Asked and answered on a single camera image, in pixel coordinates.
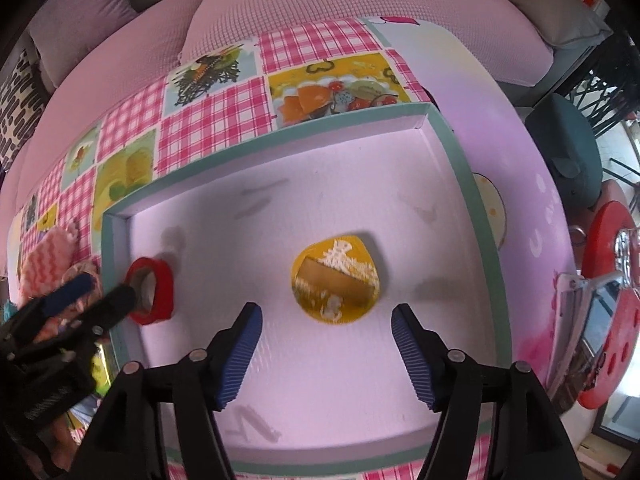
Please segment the teal shallow tray box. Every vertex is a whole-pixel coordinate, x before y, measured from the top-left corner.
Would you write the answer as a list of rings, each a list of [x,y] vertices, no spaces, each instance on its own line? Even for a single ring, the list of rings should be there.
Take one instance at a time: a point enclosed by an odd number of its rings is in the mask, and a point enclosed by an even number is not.
[[[398,304],[477,361],[512,359],[485,206],[430,103],[284,128],[166,174],[104,212],[104,284],[141,257],[174,266],[175,310],[119,325],[119,362],[176,362],[244,304],[262,308],[241,389],[215,417],[243,474],[350,474],[425,454],[437,418],[395,344]]]

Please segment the red tape roll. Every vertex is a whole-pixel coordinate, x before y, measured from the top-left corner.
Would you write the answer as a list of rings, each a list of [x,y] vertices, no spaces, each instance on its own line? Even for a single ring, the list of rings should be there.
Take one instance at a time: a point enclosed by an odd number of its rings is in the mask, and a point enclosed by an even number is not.
[[[163,259],[137,258],[129,267],[125,283],[136,292],[130,318],[140,326],[164,322],[174,313],[174,274]]]

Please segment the grey sofa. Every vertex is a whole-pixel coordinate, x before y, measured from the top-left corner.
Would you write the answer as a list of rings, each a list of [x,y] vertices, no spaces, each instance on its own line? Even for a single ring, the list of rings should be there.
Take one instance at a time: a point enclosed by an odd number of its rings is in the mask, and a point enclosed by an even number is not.
[[[48,95],[2,173],[1,227],[86,234],[119,200],[232,146],[313,119],[454,104],[431,34],[500,106],[534,104],[610,34],[579,0],[129,0],[137,16]]]

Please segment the pink white fuzzy sock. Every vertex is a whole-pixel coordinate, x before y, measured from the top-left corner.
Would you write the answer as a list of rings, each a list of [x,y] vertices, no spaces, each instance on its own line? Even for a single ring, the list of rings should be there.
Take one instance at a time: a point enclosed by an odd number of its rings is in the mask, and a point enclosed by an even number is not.
[[[17,303],[20,308],[29,300],[46,296],[58,288],[62,276],[72,265],[78,236],[75,221],[67,226],[54,226],[27,255],[20,277],[20,299]]]

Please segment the left grey cushion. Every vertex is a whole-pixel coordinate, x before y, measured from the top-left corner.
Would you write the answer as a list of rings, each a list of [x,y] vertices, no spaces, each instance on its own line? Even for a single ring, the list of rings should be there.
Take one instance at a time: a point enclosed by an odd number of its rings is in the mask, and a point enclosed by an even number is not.
[[[137,16],[129,0],[47,0],[27,30],[54,84]]]

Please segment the teal chair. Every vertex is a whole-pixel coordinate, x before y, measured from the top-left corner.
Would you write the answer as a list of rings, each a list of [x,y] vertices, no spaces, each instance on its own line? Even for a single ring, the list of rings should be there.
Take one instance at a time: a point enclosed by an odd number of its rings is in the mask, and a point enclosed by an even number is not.
[[[592,208],[601,194],[602,162],[588,119],[556,93],[549,94],[525,119],[568,212]]]

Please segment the gold round lucky token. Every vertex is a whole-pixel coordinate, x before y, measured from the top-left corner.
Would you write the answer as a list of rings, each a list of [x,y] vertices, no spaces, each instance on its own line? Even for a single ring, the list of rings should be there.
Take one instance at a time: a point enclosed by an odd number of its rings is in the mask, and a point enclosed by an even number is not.
[[[306,247],[293,262],[291,288],[311,318],[340,325],[358,321],[374,307],[381,282],[363,240],[348,234]]]

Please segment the black white patterned cushion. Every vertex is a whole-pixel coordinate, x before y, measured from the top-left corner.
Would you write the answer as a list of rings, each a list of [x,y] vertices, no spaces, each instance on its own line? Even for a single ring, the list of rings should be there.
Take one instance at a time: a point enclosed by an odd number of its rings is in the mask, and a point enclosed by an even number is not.
[[[9,78],[1,85],[0,159],[5,174],[34,134],[47,102],[37,67],[23,50]]]

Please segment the red round stool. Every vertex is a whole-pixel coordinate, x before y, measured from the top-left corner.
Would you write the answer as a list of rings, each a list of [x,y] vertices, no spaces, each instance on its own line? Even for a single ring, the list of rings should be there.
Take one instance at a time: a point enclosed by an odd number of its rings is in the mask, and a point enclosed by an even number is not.
[[[627,206],[616,200],[604,204],[587,233],[582,275],[600,278],[613,273],[616,236],[621,230],[633,228],[634,219]],[[578,396],[583,408],[597,410],[608,402],[627,371],[638,335],[639,299],[632,290],[616,287],[596,304],[594,319],[588,322],[588,339],[601,337],[603,344],[592,384]]]

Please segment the pink checkered tablecloth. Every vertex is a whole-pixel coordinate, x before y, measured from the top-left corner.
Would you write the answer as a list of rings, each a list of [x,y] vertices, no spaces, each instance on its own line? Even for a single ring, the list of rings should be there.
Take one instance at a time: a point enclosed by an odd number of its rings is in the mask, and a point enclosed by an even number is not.
[[[175,267],[165,322],[116,328],[121,361],[177,361],[249,301],[264,331],[216,417],[239,471],[321,476],[425,451],[390,333],[400,302],[480,362],[553,363],[574,270],[558,191],[515,107],[437,25],[346,18],[235,40],[157,76],[48,156],[6,244],[11,294],[49,226],[78,226],[106,284]]]

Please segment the smartphone on stand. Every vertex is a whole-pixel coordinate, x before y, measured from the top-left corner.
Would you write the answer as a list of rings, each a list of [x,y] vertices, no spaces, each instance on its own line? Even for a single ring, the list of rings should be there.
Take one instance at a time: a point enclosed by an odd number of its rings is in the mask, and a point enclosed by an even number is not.
[[[548,396],[562,415],[591,386],[602,350],[601,337],[588,339],[588,322],[594,319],[596,304],[605,294],[622,287],[620,271],[600,278],[563,273],[555,289],[555,321],[551,362],[546,379]]]

